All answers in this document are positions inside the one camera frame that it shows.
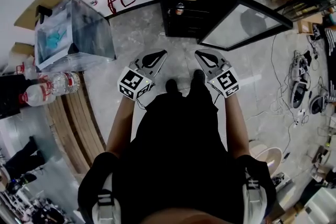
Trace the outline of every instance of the refrigerator door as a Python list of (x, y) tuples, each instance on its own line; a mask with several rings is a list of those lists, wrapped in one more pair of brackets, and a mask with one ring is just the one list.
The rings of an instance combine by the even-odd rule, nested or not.
[(199, 43), (229, 51), (293, 28), (290, 20), (254, 0), (232, 0), (223, 13)]

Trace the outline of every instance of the black sleeve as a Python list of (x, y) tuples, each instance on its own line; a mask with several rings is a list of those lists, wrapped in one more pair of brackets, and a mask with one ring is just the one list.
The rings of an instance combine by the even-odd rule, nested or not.
[(112, 153), (99, 154), (79, 186), (79, 211), (87, 224), (92, 223), (92, 208), (98, 201), (98, 193), (102, 190), (106, 178), (115, 170), (118, 161)]
[(249, 155), (240, 156), (238, 159), (236, 159), (236, 161), (240, 169), (247, 171), (248, 174), (254, 180), (257, 180), (259, 182), (259, 185), (261, 185), (265, 189), (267, 195), (267, 208), (265, 216), (268, 215), (271, 212), (274, 202), (276, 200), (276, 190), (269, 175), (267, 163), (257, 161)]

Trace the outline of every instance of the acrylic box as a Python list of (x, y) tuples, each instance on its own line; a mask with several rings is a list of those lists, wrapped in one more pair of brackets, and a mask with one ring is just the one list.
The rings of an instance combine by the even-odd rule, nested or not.
[(115, 60), (110, 25), (80, 0), (65, 0), (35, 27), (35, 63), (41, 72), (84, 71)]

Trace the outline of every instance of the forearm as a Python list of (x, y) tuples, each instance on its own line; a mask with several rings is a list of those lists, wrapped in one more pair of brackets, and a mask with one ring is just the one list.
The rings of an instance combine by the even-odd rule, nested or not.
[(246, 124), (236, 94), (225, 99), (225, 111), (228, 152), (234, 158), (249, 155)]
[(120, 157), (121, 153), (131, 142), (132, 121), (135, 102), (122, 97), (113, 126), (107, 141), (106, 151)]

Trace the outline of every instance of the large water bottle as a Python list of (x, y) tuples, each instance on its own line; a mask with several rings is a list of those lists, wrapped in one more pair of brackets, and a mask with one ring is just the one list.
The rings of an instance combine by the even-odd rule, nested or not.
[(79, 76), (76, 73), (56, 73), (51, 77), (51, 92), (53, 95), (76, 92), (80, 85)]
[(27, 103), (30, 106), (39, 106), (54, 102), (56, 97), (51, 93), (51, 83), (40, 83), (31, 85), (24, 94), (19, 95), (20, 103)]

